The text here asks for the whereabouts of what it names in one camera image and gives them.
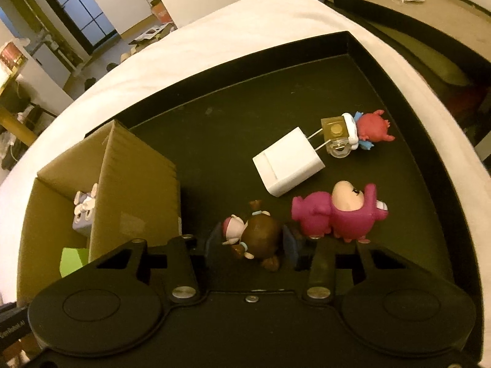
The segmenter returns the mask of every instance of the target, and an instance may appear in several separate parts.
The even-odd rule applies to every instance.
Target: black tray
[[[396,136],[344,159],[320,150],[326,164],[280,198],[271,196],[252,157],[299,126],[305,134],[322,117],[386,110]],[[455,281],[475,302],[477,322],[465,351],[479,360],[482,294],[465,217],[435,146],[374,58],[349,33],[318,36],[223,63],[161,90],[112,119],[177,165],[183,232],[207,237],[247,202],[289,221],[292,197],[330,192],[342,179],[377,185],[389,218],[369,238],[434,274]],[[278,278],[278,288],[288,273]]]

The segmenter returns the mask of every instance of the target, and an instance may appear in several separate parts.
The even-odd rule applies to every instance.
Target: cardboard box
[[[90,241],[72,229],[73,199],[98,183]],[[62,153],[34,180],[21,234],[17,303],[61,278],[63,248],[93,261],[134,238],[165,245],[180,231],[175,165],[112,121]]]

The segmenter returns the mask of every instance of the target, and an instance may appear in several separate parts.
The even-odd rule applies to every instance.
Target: floor
[[[106,67],[109,63],[119,64],[121,62],[121,54],[130,51],[131,46],[128,44],[130,41],[152,26],[158,24],[160,24],[158,19],[151,16],[132,27],[121,36],[114,36],[92,54],[91,59],[86,63],[79,75],[72,75],[68,79],[65,87],[63,87],[63,90],[65,90],[65,92],[72,97],[73,100],[80,97],[85,92],[84,85],[87,79],[95,78],[97,81],[99,81],[102,77],[104,77],[104,75],[106,75]]]

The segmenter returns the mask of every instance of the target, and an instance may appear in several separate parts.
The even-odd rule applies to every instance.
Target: metal screw
[[[178,286],[172,291],[172,296],[178,299],[189,299],[196,294],[196,289],[190,286]]]
[[[307,296],[311,299],[327,299],[331,296],[331,291],[323,286],[313,286],[307,289]]]
[[[259,296],[256,296],[256,295],[246,296],[245,301],[248,303],[257,303],[259,301]]]

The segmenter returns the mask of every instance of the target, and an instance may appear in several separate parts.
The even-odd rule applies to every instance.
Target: green object
[[[62,278],[82,268],[88,262],[88,249],[63,248],[60,261],[60,274]]]

